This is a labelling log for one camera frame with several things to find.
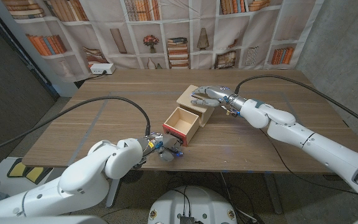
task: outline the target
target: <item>drawer box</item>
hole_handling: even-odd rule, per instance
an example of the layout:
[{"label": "drawer box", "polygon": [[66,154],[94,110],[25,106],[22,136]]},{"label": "drawer box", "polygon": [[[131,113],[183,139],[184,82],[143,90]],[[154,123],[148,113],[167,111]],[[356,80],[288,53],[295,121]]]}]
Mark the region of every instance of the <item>drawer box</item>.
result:
[{"label": "drawer box", "polygon": [[171,134],[187,146],[199,128],[199,116],[183,108],[177,107],[171,116],[164,122],[162,128],[165,134]]},{"label": "drawer box", "polygon": [[197,98],[191,96],[192,92],[195,91],[197,88],[198,86],[190,85],[178,98],[177,103],[179,104],[179,107],[194,114],[197,114],[199,116],[198,119],[200,122],[200,126],[204,127],[215,108],[205,105],[193,105],[190,103],[192,100],[197,100]]}]

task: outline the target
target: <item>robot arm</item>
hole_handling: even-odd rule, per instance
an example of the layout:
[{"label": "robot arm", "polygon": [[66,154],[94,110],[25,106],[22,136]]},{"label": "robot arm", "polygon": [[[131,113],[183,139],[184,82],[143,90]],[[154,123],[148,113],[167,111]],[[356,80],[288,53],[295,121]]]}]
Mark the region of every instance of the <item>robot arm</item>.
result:
[{"label": "robot arm", "polygon": [[54,216],[92,207],[109,191],[103,171],[120,179],[131,168],[140,168],[153,152],[163,161],[172,160],[173,154],[181,154],[179,145],[175,137],[160,133],[120,140],[117,145],[100,141],[61,177],[0,201],[0,217]]},{"label": "robot arm", "polygon": [[206,94],[211,98],[191,101],[194,104],[222,106],[228,114],[242,116],[255,128],[268,125],[267,134],[270,137],[304,150],[339,175],[358,193],[357,152],[298,124],[292,114],[259,100],[241,98],[227,87],[202,86],[193,94]]}]

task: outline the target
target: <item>bookshelf backdrop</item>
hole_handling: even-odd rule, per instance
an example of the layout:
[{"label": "bookshelf backdrop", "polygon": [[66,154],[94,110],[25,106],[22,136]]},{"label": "bookshelf backdrop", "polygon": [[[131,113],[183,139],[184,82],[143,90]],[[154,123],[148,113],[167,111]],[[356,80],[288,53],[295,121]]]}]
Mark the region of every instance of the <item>bookshelf backdrop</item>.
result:
[{"label": "bookshelf backdrop", "polygon": [[[149,59],[163,69],[291,69],[324,0],[2,1],[60,78],[75,82],[106,61],[118,69],[147,69]],[[148,35],[158,39],[155,53]]]}]

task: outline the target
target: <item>vase with flowers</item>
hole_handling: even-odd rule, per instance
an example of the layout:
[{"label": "vase with flowers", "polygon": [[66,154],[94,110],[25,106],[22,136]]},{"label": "vase with flowers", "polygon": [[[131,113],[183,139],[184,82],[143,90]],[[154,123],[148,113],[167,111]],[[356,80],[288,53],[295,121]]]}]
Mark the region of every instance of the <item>vase with flowers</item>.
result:
[{"label": "vase with flowers", "polygon": [[143,38],[143,43],[150,47],[150,53],[155,53],[154,45],[158,44],[160,40],[153,35],[147,35]]}]

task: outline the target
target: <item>small white box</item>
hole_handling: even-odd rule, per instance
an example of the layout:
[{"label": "small white box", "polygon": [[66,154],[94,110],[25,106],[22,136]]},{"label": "small white box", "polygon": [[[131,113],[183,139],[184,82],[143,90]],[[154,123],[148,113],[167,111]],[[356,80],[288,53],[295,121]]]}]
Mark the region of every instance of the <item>small white box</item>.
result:
[{"label": "small white box", "polygon": [[116,66],[113,63],[94,63],[91,66],[92,74],[100,75],[104,71],[106,74],[112,74],[116,70]]}]

